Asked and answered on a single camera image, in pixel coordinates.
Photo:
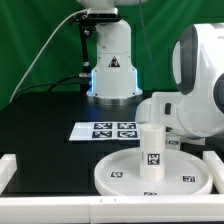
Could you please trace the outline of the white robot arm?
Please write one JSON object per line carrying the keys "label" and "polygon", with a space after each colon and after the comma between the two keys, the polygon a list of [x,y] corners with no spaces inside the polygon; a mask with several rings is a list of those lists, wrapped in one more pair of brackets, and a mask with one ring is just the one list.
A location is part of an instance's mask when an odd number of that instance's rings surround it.
{"label": "white robot arm", "polygon": [[[87,12],[81,20],[95,28],[97,64],[89,99],[125,104],[142,95],[131,62],[131,28],[119,18],[120,5],[146,0],[76,0]],[[137,108],[138,123],[161,123],[186,138],[224,133],[224,23],[193,24],[172,53],[176,92],[155,92]]]}

